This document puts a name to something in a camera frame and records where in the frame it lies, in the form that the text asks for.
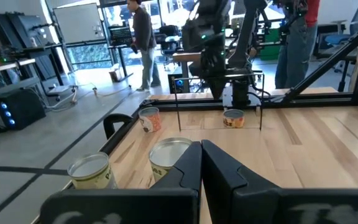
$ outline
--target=computer tower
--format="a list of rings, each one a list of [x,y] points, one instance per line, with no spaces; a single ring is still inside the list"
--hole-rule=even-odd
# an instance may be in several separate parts
[[[7,129],[21,130],[46,114],[39,96],[26,89],[0,95],[0,116]]]
[[[175,94],[175,82],[177,84],[177,93],[188,93],[185,91],[185,82],[188,83],[188,80],[177,80],[176,78],[182,78],[182,74],[168,74],[168,84],[169,84],[169,92],[171,94]]]

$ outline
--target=can lid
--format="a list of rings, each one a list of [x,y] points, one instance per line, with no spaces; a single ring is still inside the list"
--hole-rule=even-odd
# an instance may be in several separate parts
[[[161,167],[171,167],[189,148],[191,143],[192,141],[187,138],[164,139],[150,150],[150,162]]]
[[[74,178],[88,177],[105,168],[109,163],[109,156],[103,152],[88,154],[72,163],[68,169],[68,175]]]
[[[242,110],[230,109],[230,110],[225,111],[223,113],[223,116],[226,118],[237,119],[237,118],[244,117],[244,112]]]
[[[139,111],[139,116],[151,116],[151,115],[155,115],[158,112],[159,112],[158,108],[154,108],[154,107],[144,108]]]

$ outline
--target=red shirt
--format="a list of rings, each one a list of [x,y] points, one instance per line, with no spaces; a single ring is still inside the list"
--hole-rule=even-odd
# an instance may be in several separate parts
[[[308,13],[305,15],[308,27],[312,27],[317,23],[319,6],[320,0],[308,0]]]

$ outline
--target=metal can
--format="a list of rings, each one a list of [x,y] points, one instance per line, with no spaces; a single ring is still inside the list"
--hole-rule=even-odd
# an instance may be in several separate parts
[[[158,108],[149,107],[139,111],[140,123],[143,130],[147,133],[152,133],[161,129],[160,110]]]
[[[149,159],[156,182],[169,172],[191,143],[187,138],[168,138],[158,142],[150,150]]]
[[[75,189],[116,189],[117,183],[110,168],[109,156],[103,152],[88,154],[67,169]]]
[[[242,110],[227,110],[223,112],[223,123],[227,128],[242,128],[245,123],[244,115]]]

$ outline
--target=person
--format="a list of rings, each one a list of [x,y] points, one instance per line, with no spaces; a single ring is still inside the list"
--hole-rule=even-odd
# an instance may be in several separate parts
[[[309,60],[316,43],[317,16],[320,0],[307,0],[308,12],[291,26],[286,45],[278,55],[275,86],[292,88],[303,81],[309,68]]]
[[[161,85],[157,63],[154,60],[155,42],[150,15],[141,8],[142,0],[127,0],[127,8],[134,15],[134,44],[142,54],[143,76],[142,86],[137,91],[149,91],[151,87]]]

